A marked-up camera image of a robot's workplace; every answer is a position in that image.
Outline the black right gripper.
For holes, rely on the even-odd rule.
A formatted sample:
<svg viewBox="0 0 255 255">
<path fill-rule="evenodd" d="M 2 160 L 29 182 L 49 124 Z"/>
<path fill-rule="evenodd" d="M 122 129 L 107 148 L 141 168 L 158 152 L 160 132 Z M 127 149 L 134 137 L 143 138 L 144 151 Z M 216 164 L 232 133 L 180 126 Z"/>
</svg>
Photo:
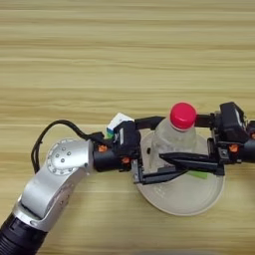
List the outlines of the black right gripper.
<svg viewBox="0 0 255 255">
<path fill-rule="evenodd" d="M 211 138 L 207 140 L 208 155 L 189 152 L 161 153 L 159 157 L 178 170 L 195 170 L 224 175 L 223 164 L 241 162 L 255 163 L 255 121 L 243 127 L 225 127 L 219 114 L 198 115 L 197 128 L 210 128 Z"/>
</svg>

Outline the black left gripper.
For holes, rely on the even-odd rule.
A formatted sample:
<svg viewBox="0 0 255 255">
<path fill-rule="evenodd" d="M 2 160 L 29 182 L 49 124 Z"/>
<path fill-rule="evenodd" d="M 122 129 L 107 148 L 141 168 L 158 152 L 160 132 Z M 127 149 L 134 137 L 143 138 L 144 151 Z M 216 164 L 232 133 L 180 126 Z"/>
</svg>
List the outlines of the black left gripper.
<svg viewBox="0 0 255 255">
<path fill-rule="evenodd" d="M 163 117 L 154 116 L 135 119 L 137 129 L 155 130 Z M 172 181 L 183 174 L 187 169 L 175 165 L 160 167 L 157 170 L 142 168 L 141 151 L 139 145 L 95 145 L 93 151 L 94 169 L 97 172 L 118 170 L 131 171 L 135 184 L 149 185 Z"/>
</svg>

